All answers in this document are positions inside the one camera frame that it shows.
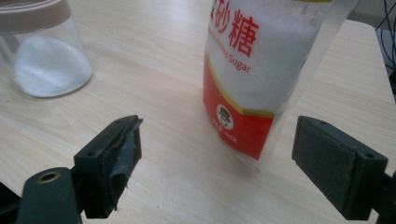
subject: wooden table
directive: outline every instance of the wooden table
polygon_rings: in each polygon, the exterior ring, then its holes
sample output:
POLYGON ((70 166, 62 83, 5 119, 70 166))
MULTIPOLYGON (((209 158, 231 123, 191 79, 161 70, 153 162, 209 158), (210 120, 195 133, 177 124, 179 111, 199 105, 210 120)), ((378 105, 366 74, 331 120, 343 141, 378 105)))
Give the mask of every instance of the wooden table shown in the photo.
POLYGON ((330 122, 396 170, 396 106, 372 27, 345 22, 259 172, 230 153, 205 112, 211 1, 69 3, 94 70, 88 85, 36 99, 0 68, 0 180, 18 193, 31 175, 73 167, 108 123, 132 114, 144 119, 143 159, 119 210, 84 223, 349 223, 291 159, 298 115, 330 122))

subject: glass jar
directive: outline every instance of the glass jar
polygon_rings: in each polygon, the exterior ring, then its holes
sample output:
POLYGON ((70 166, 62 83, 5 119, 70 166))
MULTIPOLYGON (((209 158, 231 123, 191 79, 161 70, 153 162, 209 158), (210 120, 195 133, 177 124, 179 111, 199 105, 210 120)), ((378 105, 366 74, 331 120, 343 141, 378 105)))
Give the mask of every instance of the glass jar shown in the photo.
POLYGON ((34 97, 67 94, 92 76, 66 0, 0 3, 0 56, 18 87, 34 97))

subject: white sugar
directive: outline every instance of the white sugar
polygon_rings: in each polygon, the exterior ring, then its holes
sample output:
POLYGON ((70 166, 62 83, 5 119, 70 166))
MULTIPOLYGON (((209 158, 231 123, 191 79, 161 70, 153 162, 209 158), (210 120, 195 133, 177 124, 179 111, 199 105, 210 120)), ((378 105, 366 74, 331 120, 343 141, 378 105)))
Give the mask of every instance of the white sugar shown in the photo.
POLYGON ((15 80, 36 97, 74 91, 91 77, 90 63, 76 48, 49 36, 24 39, 17 50, 15 80))
POLYGON ((244 108, 276 112, 289 97, 329 7, 330 3, 289 0, 231 1, 231 19, 241 9, 260 29, 248 58, 229 47, 229 37, 219 35, 211 24, 227 52, 251 67, 248 73, 236 70, 221 52, 219 41, 209 36, 206 52, 221 87, 244 108))

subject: black clamp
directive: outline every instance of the black clamp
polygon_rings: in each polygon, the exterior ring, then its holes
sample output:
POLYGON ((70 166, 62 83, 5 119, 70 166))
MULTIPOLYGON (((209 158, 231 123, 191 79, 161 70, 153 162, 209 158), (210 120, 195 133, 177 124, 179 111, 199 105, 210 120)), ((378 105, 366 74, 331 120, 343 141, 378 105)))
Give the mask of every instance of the black clamp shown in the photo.
POLYGON ((21 199, 0 185, 0 223, 81 223, 107 218, 142 158, 139 125, 142 119, 117 119, 75 155, 75 166, 53 168, 30 177, 21 199))
POLYGON ((292 158, 347 220, 396 223, 396 173, 388 159, 331 124, 299 117, 292 158))

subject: logo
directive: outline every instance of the logo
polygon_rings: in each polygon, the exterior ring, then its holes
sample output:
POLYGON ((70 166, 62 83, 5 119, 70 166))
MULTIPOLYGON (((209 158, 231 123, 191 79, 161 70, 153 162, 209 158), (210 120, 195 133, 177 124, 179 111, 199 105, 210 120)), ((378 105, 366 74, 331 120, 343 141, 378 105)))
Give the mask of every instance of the logo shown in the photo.
POLYGON ((227 130, 231 130, 233 128, 233 117, 231 116, 228 109, 224 105, 218 105, 216 110, 221 126, 227 130))

